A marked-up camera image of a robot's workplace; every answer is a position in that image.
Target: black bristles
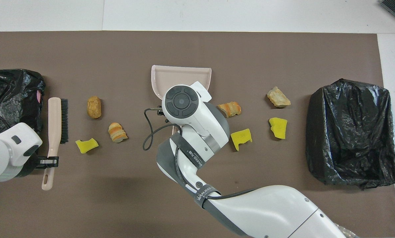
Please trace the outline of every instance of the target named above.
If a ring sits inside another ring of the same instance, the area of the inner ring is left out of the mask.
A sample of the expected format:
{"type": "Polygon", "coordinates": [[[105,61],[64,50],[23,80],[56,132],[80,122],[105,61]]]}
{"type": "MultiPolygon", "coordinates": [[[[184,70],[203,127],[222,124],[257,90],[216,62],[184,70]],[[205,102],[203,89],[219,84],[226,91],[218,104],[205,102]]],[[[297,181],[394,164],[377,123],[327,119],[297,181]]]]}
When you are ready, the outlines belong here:
{"type": "Polygon", "coordinates": [[[61,99],[61,142],[60,144],[65,144],[68,142],[68,100],[61,99]]]}

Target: black cable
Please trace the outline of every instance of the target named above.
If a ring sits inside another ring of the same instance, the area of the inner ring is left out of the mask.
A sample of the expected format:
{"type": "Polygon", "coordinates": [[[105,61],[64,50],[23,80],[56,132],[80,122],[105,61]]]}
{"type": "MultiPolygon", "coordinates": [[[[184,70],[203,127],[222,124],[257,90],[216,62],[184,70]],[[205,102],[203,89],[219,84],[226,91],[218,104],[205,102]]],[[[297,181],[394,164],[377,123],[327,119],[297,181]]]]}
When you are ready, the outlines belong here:
{"type": "Polygon", "coordinates": [[[151,139],[151,143],[149,144],[149,147],[146,148],[146,149],[145,149],[145,142],[146,142],[148,139],[146,139],[145,142],[143,142],[143,146],[142,146],[143,150],[148,150],[148,149],[150,149],[151,146],[152,146],[152,144],[153,144],[153,142],[154,142],[154,135],[152,134],[152,133],[154,132],[154,130],[153,130],[153,128],[152,128],[152,124],[151,124],[151,121],[150,121],[149,118],[148,118],[148,115],[146,115],[146,112],[149,111],[149,110],[152,110],[152,108],[147,108],[147,109],[145,109],[145,111],[143,112],[143,114],[145,115],[145,118],[146,118],[146,120],[147,120],[148,123],[149,123],[149,127],[151,128],[152,139],[151,139]]]}
{"type": "Polygon", "coordinates": [[[214,200],[225,199],[225,198],[239,196],[239,195],[242,195],[242,194],[245,194],[245,193],[249,193],[249,192],[252,192],[252,191],[255,191],[255,189],[252,188],[252,189],[244,190],[244,191],[241,191],[241,192],[238,192],[238,193],[228,194],[228,195],[225,195],[225,196],[208,196],[207,199],[214,199],[214,200]]]}
{"type": "Polygon", "coordinates": [[[183,173],[182,173],[181,170],[180,170],[180,167],[178,166],[178,150],[179,150],[179,148],[178,148],[178,146],[177,146],[177,148],[175,149],[175,161],[174,161],[174,163],[175,163],[175,170],[176,170],[176,172],[177,172],[177,175],[180,177],[180,179],[181,179],[184,183],[188,184],[191,188],[193,188],[194,190],[198,191],[198,189],[196,189],[195,186],[194,186],[193,184],[191,184],[191,183],[184,177],[183,173]]]}
{"type": "Polygon", "coordinates": [[[143,114],[145,115],[146,120],[147,120],[148,123],[149,123],[149,127],[151,128],[151,133],[146,137],[145,141],[143,142],[143,145],[142,145],[142,149],[143,149],[143,150],[145,150],[145,151],[146,151],[146,150],[149,150],[149,149],[151,148],[152,144],[154,143],[154,134],[156,134],[158,131],[160,131],[160,130],[166,128],[166,127],[175,126],[175,127],[178,128],[178,130],[180,131],[180,135],[183,134],[183,130],[182,130],[181,127],[180,127],[179,125],[177,125],[177,124],[167,124],[167,125],[161,126],[161,127],[158,128],[156,131],[154,131],[154,129],[152,128],[152,123],[151,123],[151,121],[149,120],[148,115],[146,115],[146,112],[149,111],[149,110],[162,110],[162,109],[161,109],[161,108],[147,108],[147,109],[145,109],[145,111],[143,112],[143,114]],[[148,141],[149,138],[151,138],[151,142],[150,142],[149,146],[148,146],[147,148],[145,148],[145,144],[146,144],[146,142],[148,141]]]}

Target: circular button panel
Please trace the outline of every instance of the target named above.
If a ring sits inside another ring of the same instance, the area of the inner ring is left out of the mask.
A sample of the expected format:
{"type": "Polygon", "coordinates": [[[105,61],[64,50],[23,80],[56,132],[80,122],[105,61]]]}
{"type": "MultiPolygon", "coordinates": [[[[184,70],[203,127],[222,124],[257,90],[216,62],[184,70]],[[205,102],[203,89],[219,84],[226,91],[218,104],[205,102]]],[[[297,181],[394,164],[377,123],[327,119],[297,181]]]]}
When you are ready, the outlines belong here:
{"type": "Polygon", "coordinates": [[[188,86],[172,87],[165,95],[165,108],[175,118],[193,115],[198,105],[198,94],[188,86]]]}

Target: pink dustpan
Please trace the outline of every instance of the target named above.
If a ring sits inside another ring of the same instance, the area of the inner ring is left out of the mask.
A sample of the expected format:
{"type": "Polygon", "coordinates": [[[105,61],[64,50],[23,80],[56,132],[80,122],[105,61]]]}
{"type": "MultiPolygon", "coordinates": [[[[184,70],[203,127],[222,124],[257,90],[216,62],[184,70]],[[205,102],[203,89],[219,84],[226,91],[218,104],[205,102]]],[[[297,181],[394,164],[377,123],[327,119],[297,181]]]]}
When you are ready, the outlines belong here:
{"type": "Polygon", "coordinates": [[[153,65],[151,71],[152,89],[160,99],[172,86],[177,84],[191,85],[199,81],[208,90],[211,73],[211,68],[153,65]]]}

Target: yellow sponge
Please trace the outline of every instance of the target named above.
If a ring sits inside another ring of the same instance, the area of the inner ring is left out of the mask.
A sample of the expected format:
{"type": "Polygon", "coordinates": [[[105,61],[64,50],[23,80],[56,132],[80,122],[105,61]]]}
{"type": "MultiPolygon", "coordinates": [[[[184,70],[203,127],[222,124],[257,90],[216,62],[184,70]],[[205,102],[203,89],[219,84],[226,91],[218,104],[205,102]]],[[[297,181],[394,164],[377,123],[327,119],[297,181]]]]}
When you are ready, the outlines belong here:
{"type": "Polygon", "coordinates": [[[87,151],[99,146],[98,142],[93,138],[91,138],[90,140],[86,140],[86,141],[76,140],[75,143],[77,144],[78,148],[80,149],[81,154],[84,154],[87,151]]]}
{"type": "Polygon", "coordinates": [[[285,127],[287,126],[287,120],[278,117],[273,117],[269,120],[271,124],[271,130],[274,136],[279,139],[285,139],[285,127]]]}
{"type": "Polygon", "coordinates": [[[252,136],[250,134],[249,128],[232,133],[231,139],[233,140],[234,147],[236,148],[237,151],[239,151],[239,144],[243,144],[248,141],[252,142],[252,136]]]}

